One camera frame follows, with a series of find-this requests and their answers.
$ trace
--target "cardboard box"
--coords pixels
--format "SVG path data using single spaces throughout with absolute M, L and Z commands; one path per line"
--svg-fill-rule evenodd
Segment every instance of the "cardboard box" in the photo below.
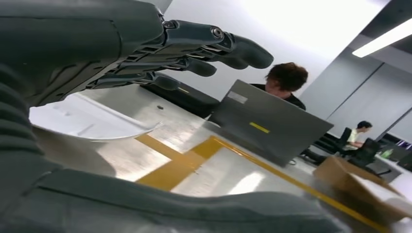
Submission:
M 330 184 L 334 188 L 348 193 L 349 195 L 372 204 L 378 211 L 388 217 L 390 221 L 398 221 L 404 217 L 412 217 L 412 215 L 403 212 L 400 209 L 394 208 L 387 203 L 381 202 L 369 189 L 362 185 L 351 174 L 369 180 L 386 188 L 402 197 L 395 189 L 383 179 L 371 174 L 355 165 L 348 163 L 346 160 L 330 156 L 328 157 L 314 172 L 313 175 Z

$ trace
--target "ceiling light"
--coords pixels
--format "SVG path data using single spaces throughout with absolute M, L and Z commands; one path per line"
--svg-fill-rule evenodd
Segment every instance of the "ceiling light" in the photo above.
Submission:
M 412 18 L 355 50 L 352 54 L 364 57 L 412 34 Z

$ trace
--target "sticker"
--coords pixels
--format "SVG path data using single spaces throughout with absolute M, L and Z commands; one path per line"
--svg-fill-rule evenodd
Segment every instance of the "sticker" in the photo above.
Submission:
M 227 94 L 227 96 L 233 100 L 236 100 L 239 103 L 246 103 L 247 98 L 244 96 L 239 95 L 238 93 L 235 93 L 233 91 L 229 92 L 229 94 Z
M 186 92 L 186 93 L 189 93 L 189 91 L 187 91 L 187 90 L 185 90 L 185 89 L 183 89 L 183 88 L 180 88 L 180 87 L 179 87 L 179 90 L 181 90 L 181 91 L 183 91 L 183 92 Z
M 254 122 L 250 122 L 249 125 L 251 125 L 251 126 L 255 127 L 256 129 L 261 130 L 261 131 L 263 131 L 263 132 L 265 132 L 265 133 L 269 133 L 269 132 L 270 132 L 268 129 L 265 129 L 265 128 L 261 127 L 260 125 L 254 123 Z

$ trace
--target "white sticker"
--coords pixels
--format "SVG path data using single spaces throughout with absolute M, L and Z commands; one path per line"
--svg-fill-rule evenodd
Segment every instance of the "white sticker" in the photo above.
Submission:
M 235 93 L 233 91 L 229 92 L 229 94 L 227 95 L 229 98 L 236 100 L 239 103 L 246 103 L 247 98 L 244 96 L 239 95 L 238 93 Z

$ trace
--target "green object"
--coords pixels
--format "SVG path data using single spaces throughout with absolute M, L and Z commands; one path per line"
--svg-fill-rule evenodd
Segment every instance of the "green object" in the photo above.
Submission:
M 391 156 L 391 154 L 394 152 L 394 149 L 390 149 L 390 150 L 386 150 L 384 153 L 381 154 L 382 158 L 389 158 L 389 156 Z

